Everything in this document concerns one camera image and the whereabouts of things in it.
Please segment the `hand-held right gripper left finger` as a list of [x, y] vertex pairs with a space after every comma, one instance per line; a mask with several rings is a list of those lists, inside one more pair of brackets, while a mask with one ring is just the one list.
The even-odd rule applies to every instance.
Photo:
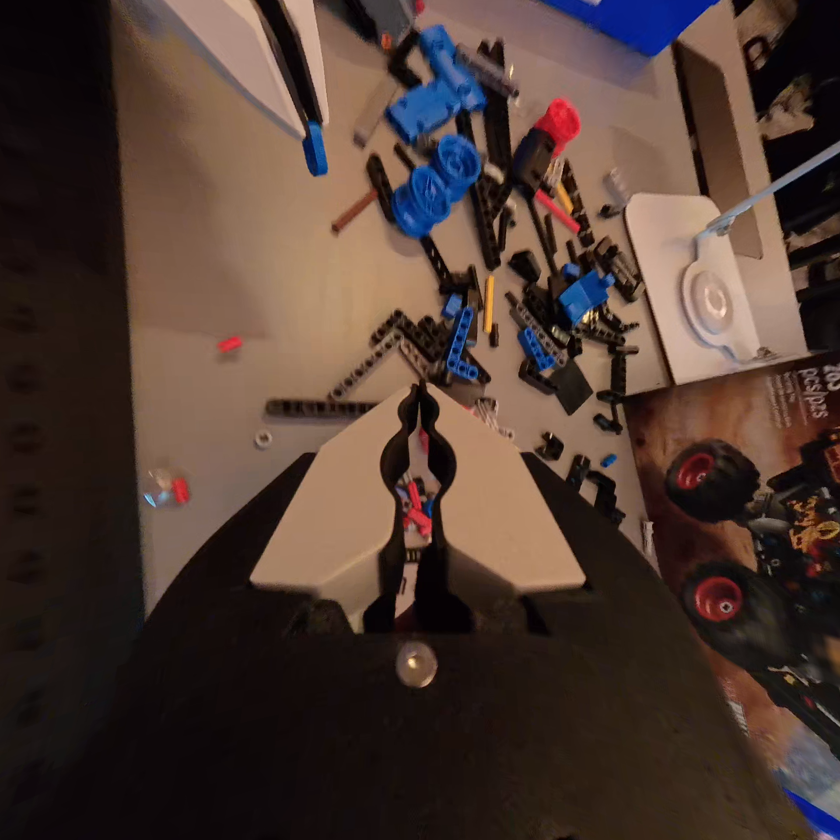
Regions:
[[320, 447], [252, 570], [257, 589], [336, 602], [367, 632], [393, 630], [419, 390], [403, 387]]

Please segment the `clear bag of small parts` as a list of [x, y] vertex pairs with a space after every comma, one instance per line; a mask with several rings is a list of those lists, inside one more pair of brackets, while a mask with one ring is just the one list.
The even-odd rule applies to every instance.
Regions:
[[402, 503], [406, 561], [417, 563], [433, 540], [433, 508], [441, 485], [429, 465], [428, 435], [420, 427], [408, 439], [408, 454], [408, 468], [397, 480], [395, 490]]

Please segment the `grey pull-back motor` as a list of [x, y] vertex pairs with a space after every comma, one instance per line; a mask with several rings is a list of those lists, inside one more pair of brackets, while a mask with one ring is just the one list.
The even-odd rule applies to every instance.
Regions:
[[425, 9], [425, 1], [344, 1], [358, 32], [384, 51], [399, 46]]

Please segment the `blue thin beam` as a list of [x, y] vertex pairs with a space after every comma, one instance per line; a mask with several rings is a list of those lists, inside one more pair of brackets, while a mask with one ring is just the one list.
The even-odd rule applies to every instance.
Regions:
[[326, 147], [322, 136], [322, 126], [317, 121], [308, 121], [306, 137], [302, 142], [304, 158], [308, 171], [313, 176], [324, 176], [329, 172]]

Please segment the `grey flat plate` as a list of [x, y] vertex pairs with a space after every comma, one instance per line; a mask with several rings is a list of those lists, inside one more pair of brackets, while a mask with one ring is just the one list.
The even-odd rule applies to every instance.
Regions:
[[401, 89], [400, 82], [390, 73], [386, 73], [377, 84], [353, 124], [353, 143], [359, 149], [366, 148], [375, 129], [383, 120], [385, 111]]

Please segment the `blue holed panel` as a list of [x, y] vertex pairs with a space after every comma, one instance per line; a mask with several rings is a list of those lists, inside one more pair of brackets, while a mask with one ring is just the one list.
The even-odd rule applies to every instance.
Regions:
[[445, 80], [434, 79], [412, 88], [385, 109], [385, 119], [399, 140], [414, 145], [453, 119], [461, 110], [459, 95]]
[[462, 59], [456, 46], [442, 25], [423, 29], [418, 43], [434, 73], [437, 96], [446, 102], [453, 114], [461, 111], [483, 112], [487, 96]]

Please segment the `black square panel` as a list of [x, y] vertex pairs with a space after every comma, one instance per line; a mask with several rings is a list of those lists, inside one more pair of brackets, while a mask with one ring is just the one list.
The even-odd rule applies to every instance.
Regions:
[[568, 417], [574, 415], [592, 396], [593, 390], [575, 359], [555, 366], [549, 376], [556, 399]]

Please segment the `grey angled beam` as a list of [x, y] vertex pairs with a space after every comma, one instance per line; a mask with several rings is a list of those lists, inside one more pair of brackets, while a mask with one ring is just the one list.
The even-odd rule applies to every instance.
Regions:
[[373, 370], [394, 350], [398, 349], [404, 339], [402, 329], [396, 328], [387, 332], [377, 344], [371, 348], [369, 354], [353, 367], [327, 394], [331, 403], [342, 403], [348, 400], [349, 394], [362, 383]]

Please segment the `blue short beam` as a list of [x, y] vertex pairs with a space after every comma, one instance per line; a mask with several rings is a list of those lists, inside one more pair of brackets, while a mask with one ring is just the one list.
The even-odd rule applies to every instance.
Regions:
[[538, 373], [550, 371], [556, 365], [557, 360], [553, 355], [545, 351], [532, 329], [525, 328], [520, 330], [518, 333], [518, 342], [526, 357], [533, 362]]

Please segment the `grey straight beam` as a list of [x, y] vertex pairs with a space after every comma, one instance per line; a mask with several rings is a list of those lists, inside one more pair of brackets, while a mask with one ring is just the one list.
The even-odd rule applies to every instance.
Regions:
[[544, 352], [552, 355], [555, 365], [564, 367], [570, 360], [568, 351], [562, 342], [558, 341], [551, 332], [546, 331], [527, 307], [510, 291], [505, 293], [505, 299], [510, 306], [510, 314], [521, 329], [530, 329], [540, 342]]

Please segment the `printed toy truck box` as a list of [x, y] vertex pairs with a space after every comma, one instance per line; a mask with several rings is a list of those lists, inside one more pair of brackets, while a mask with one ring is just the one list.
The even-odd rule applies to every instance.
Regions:
[[782, 786], [838, 818], [838, 352], [628, 397], [659, 572]]

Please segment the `blue curved panel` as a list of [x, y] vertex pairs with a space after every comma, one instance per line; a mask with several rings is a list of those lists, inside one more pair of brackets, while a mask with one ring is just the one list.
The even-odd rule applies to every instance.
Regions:
[[557, 298], [564, 320], [575, 329], [585, 315], [608, 300], [608, 291], [615, 285], [612, 272], [601, 275], [593, 269], [572, 282]]

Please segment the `red wheel hub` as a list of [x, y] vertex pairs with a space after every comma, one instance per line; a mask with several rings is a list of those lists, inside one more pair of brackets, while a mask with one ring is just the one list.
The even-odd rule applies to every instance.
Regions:
[[563, 98], [551, 101], [546, 112], [533, 124], [533, 128], [549, 135], [554, 143], [552, 157], [555, 159], [576, 139], [581, 131], [581, 117], [577, 108]]

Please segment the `blue labelled storage bin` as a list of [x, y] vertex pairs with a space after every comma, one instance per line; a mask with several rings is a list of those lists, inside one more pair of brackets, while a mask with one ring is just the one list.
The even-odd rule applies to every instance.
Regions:
[[656, 57], [716, 1], [542, 1], [647, 58]]

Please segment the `black rectangular frame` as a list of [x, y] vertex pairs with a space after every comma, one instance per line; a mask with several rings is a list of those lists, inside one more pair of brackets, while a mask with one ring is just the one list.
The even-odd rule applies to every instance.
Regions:
[[597, 265], [606, 275], [614, 278], [613, 287], [626, 302], [635, 302], [644, 292], [644, 279], [640, 270], [627, 254], [605, 236], [593, 248]]

